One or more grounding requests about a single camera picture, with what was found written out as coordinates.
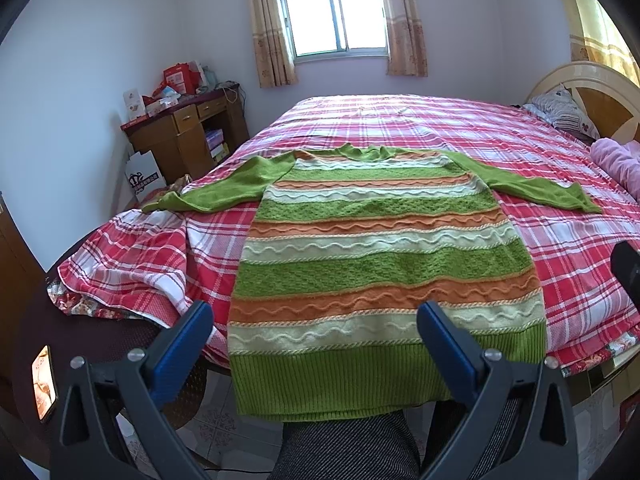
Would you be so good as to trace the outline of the green orange striped knit sweater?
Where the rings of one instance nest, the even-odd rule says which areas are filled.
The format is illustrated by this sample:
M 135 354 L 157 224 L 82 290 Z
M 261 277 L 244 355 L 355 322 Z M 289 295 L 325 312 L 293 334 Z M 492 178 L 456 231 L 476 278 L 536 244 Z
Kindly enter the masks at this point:
M 544 358 L 544 293 L 498 193 L 598 211 L 578 184 L 455 152 L 351 145 L 256 156 L 151 209 L 256 204 L 227 324 L 236 407 L 315 422 L 446 399 L 416 327 L 427 300 L 484 349 L 515 362 Z

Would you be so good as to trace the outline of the red gift box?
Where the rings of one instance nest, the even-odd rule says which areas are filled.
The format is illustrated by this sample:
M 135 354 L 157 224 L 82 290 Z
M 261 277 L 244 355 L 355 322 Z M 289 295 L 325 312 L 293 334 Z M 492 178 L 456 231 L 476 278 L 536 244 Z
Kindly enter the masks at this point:
M 194 96 L 200 80 L 200 73 L 189 63 L 177 63 L 163 70 L 164 84 L 183 96 Z

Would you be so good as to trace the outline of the window with metal frame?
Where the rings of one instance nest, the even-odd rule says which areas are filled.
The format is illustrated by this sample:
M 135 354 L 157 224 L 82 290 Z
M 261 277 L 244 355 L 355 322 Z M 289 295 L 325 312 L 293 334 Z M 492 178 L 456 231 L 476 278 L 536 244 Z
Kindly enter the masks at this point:
M 383 0 L 280 0 L 296 64 L 331 58 L 384 58 Z

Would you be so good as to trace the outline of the brown wooden desk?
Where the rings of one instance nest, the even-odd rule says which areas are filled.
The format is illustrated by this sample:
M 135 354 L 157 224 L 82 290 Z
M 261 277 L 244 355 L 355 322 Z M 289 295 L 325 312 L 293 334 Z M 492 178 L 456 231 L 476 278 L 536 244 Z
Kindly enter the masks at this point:
M 198 96 L 184 96 L 177 105 L 120 128 L 136 152 L 153 154 L 167 183 L 186 174 L 196 180 L 217 165 L 210 154 L 207 133 L 221 130 L 222 142 L 230 153 L 250 138 L 243 90 L 236 82 Z

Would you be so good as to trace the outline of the yellow side curtain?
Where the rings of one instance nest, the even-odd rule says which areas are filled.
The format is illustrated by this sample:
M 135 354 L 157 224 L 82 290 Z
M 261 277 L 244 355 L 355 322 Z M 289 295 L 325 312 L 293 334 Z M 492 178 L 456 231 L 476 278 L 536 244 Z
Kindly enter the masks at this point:
M 638 86 L 639 65 L 602 4 L 598 0 L 575 0 L 575 6 L 579 59 L 608 66 Z

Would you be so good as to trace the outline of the white paper shopping bag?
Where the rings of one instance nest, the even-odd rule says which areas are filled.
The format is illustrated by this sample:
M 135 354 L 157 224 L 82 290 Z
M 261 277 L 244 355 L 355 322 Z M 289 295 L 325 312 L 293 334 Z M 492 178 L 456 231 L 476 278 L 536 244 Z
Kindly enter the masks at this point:
M 126 162 L 125 176 L 139 203 L 166 186 L 152 152 L 132 154 Z

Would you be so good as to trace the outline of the grey striped pillow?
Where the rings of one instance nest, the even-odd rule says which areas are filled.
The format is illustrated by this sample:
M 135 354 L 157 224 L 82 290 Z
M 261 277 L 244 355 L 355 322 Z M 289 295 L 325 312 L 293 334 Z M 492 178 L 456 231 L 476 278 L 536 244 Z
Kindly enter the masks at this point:
M 578 140 L 590 143 L 600 139 L 596 125 L 562 84 L 548 92 L 533 96 L 523 107 L 529 113 Z

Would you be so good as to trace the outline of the right beige curtain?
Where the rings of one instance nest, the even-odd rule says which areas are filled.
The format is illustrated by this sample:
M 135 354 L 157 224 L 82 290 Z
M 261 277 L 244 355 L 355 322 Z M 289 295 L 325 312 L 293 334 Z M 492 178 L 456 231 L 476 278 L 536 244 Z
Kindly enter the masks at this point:
M 387 73 L 427 76 L 423 24 L 416 0 L 383 0 L 387 35 Z

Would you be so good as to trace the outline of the white card box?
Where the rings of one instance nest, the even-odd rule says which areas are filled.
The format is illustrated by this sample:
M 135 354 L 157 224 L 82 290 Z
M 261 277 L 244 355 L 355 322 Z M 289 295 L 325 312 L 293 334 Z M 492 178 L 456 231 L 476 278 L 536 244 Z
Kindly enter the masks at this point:
M 122 95 L 127 109 L 128 120 L 134 120 L 144 117 L 146 114 L 144 99 L 137 89 L 130 89 Z

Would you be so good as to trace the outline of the smartphone with lit screen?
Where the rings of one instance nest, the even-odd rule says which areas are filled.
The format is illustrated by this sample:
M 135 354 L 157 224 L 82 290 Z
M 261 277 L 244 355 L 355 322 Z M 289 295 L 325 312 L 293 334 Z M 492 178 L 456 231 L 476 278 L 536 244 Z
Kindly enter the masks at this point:
M 43 422 L 52 411 L 56 398 L 55 380 L 51 361 L 51 350 L 46 344 L 41 348 L 38 356 L 32 361 L 32 388 L 36 409 L 40 422 Z

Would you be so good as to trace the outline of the pink blanket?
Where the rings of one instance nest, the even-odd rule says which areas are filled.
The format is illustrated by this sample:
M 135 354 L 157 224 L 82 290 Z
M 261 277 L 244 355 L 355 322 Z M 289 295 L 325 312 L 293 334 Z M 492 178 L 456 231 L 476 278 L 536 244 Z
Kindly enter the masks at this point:
M 590 148 L 591 159 L 621 185 L 635 200 L 640 200 L 639 142 L 632 140 L 619 144 L 610 138 L 601 138 Z

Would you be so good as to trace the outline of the grey trouser leg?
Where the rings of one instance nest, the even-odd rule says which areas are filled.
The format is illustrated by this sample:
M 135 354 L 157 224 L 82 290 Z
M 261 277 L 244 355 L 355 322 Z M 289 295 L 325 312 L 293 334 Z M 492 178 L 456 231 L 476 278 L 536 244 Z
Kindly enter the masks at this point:
M 271 479 L 416 479 L 421 461 L 402 411 L 287 422 Z

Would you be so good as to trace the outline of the beige curtain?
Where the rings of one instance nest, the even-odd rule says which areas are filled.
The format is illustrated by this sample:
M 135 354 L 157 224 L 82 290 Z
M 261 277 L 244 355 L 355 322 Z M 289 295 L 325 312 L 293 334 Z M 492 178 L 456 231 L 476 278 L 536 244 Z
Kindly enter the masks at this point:
M 423 24 L 416 0 L 383 0 L 387 35 L 387 73 L 427 76 Z
M 279 0 L 250 0 L 250 22 L 260 88 L 296 84 L 293 57 L 286 41 Z

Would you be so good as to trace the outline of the cream wooden headboard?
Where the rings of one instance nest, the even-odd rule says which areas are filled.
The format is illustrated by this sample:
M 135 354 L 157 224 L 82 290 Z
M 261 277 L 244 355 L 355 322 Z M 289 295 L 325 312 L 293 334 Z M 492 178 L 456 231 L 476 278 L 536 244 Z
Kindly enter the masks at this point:
M 601 136 L 619 144 L 639 141 L 640 91 L 624 75 L 595 62 L 570 62 L 544 76 L 528 98 L 557 86 L 567 88 Z

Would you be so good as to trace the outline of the left beige curtain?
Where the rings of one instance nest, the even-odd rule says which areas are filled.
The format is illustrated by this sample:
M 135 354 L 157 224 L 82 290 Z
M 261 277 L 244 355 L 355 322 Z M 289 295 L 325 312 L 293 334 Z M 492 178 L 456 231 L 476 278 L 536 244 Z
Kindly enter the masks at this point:
M 260 88 L 296 84 L 293 57 L 286 41 L 279 0 L 250 0 L 250 22 Z

